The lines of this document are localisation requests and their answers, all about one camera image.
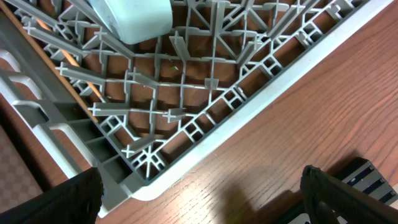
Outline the small light blue saucer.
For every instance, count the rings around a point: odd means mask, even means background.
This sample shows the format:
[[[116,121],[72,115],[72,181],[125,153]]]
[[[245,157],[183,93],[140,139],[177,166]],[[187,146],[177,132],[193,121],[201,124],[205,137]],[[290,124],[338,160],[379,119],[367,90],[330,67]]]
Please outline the small light blue saucer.
[[[137,44],[171,31],[170,0],[89,0],[103,24],[125,44]]]

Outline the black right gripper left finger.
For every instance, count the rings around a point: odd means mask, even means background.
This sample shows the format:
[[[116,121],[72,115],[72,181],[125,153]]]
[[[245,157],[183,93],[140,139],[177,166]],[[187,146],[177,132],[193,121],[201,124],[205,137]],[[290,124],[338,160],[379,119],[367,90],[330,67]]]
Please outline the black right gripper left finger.
[[[103,181],[92,167],[53,189],[1,213],[1,223],[94,223],[102,206]]]

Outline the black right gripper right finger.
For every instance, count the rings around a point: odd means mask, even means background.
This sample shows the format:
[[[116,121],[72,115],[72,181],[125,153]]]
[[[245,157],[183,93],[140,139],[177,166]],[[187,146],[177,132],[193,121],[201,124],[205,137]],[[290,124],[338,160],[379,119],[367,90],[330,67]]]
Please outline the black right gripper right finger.
[[[396,209],[312,165],[304,167],[300,190],[311,224],[338,223],[338,217],[348,223],[397,223]]]

